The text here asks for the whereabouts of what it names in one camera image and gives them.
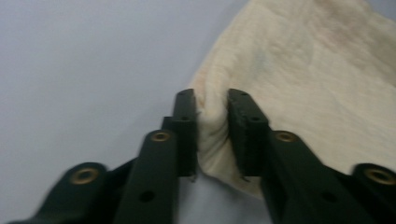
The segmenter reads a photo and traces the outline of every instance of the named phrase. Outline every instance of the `fabric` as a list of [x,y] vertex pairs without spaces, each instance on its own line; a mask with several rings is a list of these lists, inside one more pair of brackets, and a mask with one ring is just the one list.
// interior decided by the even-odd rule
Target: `fabric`
[[203,171],[261,197],[238,173],[227,90],[248,92],[274,130],[297,133],[326,165],[396,170],[396,25],[361,0],[251,0],[196,73]]

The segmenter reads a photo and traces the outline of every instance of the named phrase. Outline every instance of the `cream-colored fabric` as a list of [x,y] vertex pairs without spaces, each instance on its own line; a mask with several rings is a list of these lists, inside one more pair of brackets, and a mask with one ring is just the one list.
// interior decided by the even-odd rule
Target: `cream-colored fabric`
[[364,1],[251,0],[191,87],[200,166],[237,189],[261,197],[234,164],[229,88],[250,93],[274,130],[300,135],[326,165],[396,170],[396,25]]

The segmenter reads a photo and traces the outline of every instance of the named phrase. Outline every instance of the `brass screw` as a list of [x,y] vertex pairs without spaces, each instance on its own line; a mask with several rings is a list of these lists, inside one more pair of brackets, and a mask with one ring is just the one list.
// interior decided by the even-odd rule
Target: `brass screw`
[[171,136],[169,133],[155,133],[151,136],[151,140],[154,142],[164,142],[168,140]]
[[388,172],[380,169],[366,169],[364,174],[379,184],[383,185],[396,185],[396,178]]
[[276,134],[276,139],[282,142],[295,142],[297,141],[297,136],[293,133],[280,132]]
[[98,170],[93,168],[83,168],[73,173],[70,177],[70,182],[75,185],[84,185],[91,183],[98,176]]

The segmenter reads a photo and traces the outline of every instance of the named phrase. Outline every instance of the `table surface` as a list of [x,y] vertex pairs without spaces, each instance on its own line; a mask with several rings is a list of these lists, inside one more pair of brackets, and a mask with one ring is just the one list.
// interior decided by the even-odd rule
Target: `table surface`
[[[0,223],[31,216],[76,164],[134,158],[246,1],[2,1]],[[369,2],[396,20],[396,1]],[[271,223],[201,173],[180,180],[178,220]]]

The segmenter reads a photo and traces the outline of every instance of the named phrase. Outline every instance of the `gray background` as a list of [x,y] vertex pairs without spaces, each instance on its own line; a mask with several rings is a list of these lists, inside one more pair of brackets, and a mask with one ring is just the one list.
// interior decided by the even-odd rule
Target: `gray background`
[[[0,223],[78,163],[135,157],[246,1],[1,1]],[[396,1],[370,2],[396,20]],[[213,178],[180,183],[179,223],[270,223]]]

